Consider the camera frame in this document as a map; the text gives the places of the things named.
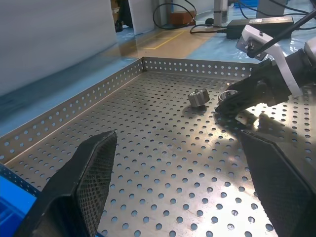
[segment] floor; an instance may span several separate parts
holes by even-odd
[[[291,0],[288,6],[306,11],[312,9],[309,0]],[[244,12],[248,17],[255,17],[254,11],[245,9]],[[198,17],[197,23],[203,24],[208,17],[212,17],[211,12]],[[293,16],[295,21],[300,17]],[[242,19],[238,8],[229,9],[228,22],[232,19]],[[310,21],[304,27],[313,25],[314,21]],[[0,136],[143,56],[258,63],[236,49],[237,41],[226,39],[225,34],[190,35],[189,31],[190,28],[182,28],[175,31],[152,31],[135,36],[131,28],[126,28],[118,33],[118,43],[104,52],[0,97]],[[292,39],[282,40],[280,44],[284,53],[288,55],[302,48],[305,41],[313,36],[316,36],[316,30],[296,31],[292,34]]]

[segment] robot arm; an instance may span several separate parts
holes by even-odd
[[[238,41],[237,48],[248,53],[266,44],[272,38],[247,25]],[[267,59],[253,68],[251,76],[227,88],[219,97],[216,112],[235,116],[240,111],[265,103],[274,106],[302,94],[301,87],[316,80],[316,38],[305,43],[304,49],[285,57],[280,45],[274,44],[256,56]]]

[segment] metal cylinder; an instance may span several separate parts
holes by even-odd
[[[196,89],[188,95],[188,99],[192,107],[204,105],[209,101],[207,89]]]

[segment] perforated metal tray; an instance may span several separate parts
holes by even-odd
[[[219,93],[249,76],[252,66],[140,59],[0,138],[1,162],[41,190],[83,140],[117,129],[99,224],[104,236],[277,236],[256,197],[238,127],[214,117]],[[211,98],[202,111],[187,99],[196,88],[207,88]],[[315,165],[315,91],[303,91],[298,99],[248,111],[266,118],[252,129],[298,143],[301,158]]]

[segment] power adapter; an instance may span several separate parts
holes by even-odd
[[[246,25],[250,25],[259,31],[266,33],[271,37],[275,37],[287,27],[294,24],[291,16],[282,17],[268,17],[268,18],[257,18],[257,19],[242,19],[232,20],[226,29],[221,30],[221,33],[226,33],[226,38],[235,40],[241,37],[241,32]],[[292,33],[288,33],[283,39],[290,38]]]

